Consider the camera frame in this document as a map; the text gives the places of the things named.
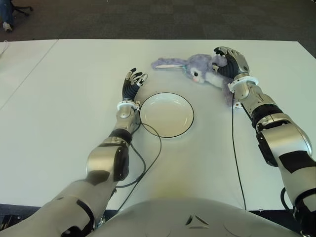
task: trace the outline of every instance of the floor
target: floor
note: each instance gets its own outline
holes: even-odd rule
[[[2,40],[291,40],[316,57],[312,0],[13,0],[15,31]]]

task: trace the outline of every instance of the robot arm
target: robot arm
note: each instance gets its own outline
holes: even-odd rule
[[[312,145],[308,136],[262,92],[258,80],[249,75],[244,56],[227,47],[214,51],[227,58],[225,67],[214,66],[214,69],[234,79],[228,87],[256,129],[259,148],[266,162],[280,169],[302,234],[316,236],[316,162],[311,158]]]
[[[139,116],[134,99],[147,78],[135,71],[125,78],[112,133],[88,157],[87,177],[71,183],[30,218],[2,231],[2,237],[83,237],[94,230],[118,181],[128,175],[128,147]]]

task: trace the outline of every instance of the white desk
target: white desk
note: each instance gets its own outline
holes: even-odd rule
[[[107,137],[127,71],[149,74],[138,99],[174,92],[192,104],[195,120],[183,135],[163,139],[162,153],[125,207],[150,198],[200,197],[242,207],[231,141],[231,110],[221,91],[181,72],[155,72],[159,57],[188,58],[220,45],[242,52],[261,88],[309,135],[316,147],[316,60],[297,42],[242,40],[59,40],[0,111],[0,203],[40,206],[85,176],[90,151]],[[250,120],[235,115],[237,159],[249,210],[282,209],[277,168],[266,165]],[[133,143],[149,164],[158,138],[144,129]],[[130,152],[130,175],[141,172]],[[123,202],[119,190],[108,209]]]
[[[57,42],[54,40],[10,42],[0,56],[0,108]],[[5,47],[0,42],[0,52]]]

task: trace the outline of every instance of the person's foot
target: person's foot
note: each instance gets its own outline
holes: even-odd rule
[[[3,23],[3,28],[5,31],[12,31],[12,27],[9,23],[4,22]]]

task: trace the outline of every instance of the purple plush rabbit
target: purple plush rabbit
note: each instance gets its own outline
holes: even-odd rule
[[[213,64],[223,67],[227,64],[225,57],[208,54],[196,54],[183,60],[179,58],[160,58],[152,63],[153,69],[179,68],[182,69],[185,75],[197,83],[205,81],[212,85],[222,88],[226,103],[232,106],[233,94],[229,91],[227,84],[232,82],[232,79],[226,78],[213,69]],[[239,107],[240,103],[234,103],[234,107]]]

